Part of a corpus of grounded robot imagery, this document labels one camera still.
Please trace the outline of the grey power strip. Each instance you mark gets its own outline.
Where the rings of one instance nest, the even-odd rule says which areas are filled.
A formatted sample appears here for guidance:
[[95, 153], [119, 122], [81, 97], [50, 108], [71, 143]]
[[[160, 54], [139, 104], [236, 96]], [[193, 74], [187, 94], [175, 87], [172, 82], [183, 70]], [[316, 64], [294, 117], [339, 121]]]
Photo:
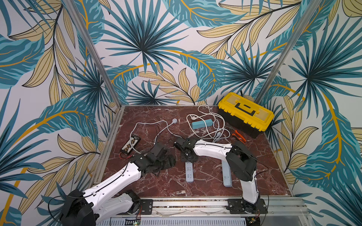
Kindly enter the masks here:
[[227, 161], [222, 161], [222, 178], [225, 187], [232, 187], [232, 174]]
[[194, 182], [193, 164], [190, 163], [190, 162], [185, 163], [185, 175], [186, 175], [186, 182], [187, 183]]

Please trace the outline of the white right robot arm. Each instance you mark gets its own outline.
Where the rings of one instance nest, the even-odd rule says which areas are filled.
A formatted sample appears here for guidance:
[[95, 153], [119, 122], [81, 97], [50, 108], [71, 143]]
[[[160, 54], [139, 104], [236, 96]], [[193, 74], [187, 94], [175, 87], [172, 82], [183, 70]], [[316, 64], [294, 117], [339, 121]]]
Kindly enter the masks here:
[[233, 144], [217, 144], [202, 139], [178, 138], [174, 147], [180, 152], [185, 162], [194, 163], [199, 156], [206, 156], [226, 161], [231, 172], [240, 180], [242, 198], [229, 199], [227, 210], [230, 214], [267, 214], [267, 205], [256, 182], [257, 158], [240, 141]]

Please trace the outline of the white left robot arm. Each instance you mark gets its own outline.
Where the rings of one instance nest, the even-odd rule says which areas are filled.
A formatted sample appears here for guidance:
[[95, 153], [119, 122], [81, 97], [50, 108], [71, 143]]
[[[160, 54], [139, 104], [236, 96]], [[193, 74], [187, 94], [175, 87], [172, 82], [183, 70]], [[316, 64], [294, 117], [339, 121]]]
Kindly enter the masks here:
[[117, 173], [103, 182], [80, 191], [75, 189], [66, 198], [59, 221], [63, 226], [95, 226], [120, 213], [137, 213], [140, 199], [131, 190], [115, 195], [142, 176], [158, 174], [174, 167], [176, 159], [167, 148], [156, 143], [147, 153], [133, 155]]

